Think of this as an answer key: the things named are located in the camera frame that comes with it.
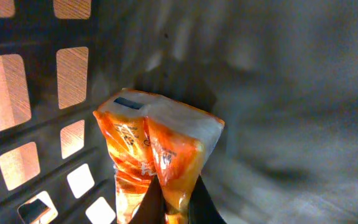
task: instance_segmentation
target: plastic package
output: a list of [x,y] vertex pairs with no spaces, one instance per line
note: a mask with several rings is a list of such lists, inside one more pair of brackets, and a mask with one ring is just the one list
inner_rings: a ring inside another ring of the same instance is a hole
[[117,222],[129,223],[155,175],[145,123],[153,95],[121,91],[94,111],[115,163]]
[[157,173],[166,223],[188,223],[191,193],[224,122],[184,103],[135,90],[120,91],[94,115],[115,162],[117,222],[129,223]]

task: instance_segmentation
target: snack bag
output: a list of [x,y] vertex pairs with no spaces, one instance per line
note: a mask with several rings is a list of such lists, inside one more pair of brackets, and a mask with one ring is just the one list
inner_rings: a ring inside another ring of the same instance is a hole
[[155,95],[122,90],[94,111],[115,163],[118,223],[129,223],[155,175],[145,105]]
[[158,180],[167,204],[165,221],[188,223],[197,178],[224,127],[213,115],[163,96],[147,112]]

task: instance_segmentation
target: transparent plastic packaging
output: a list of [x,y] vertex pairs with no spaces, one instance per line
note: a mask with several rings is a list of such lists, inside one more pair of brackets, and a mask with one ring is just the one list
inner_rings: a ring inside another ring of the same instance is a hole
[[129,223],[157,174],[167,204],[166,223],[188,223],[191,193],[224,122],[136,90],[120,91],[94,115],[115,162],[117,222]]

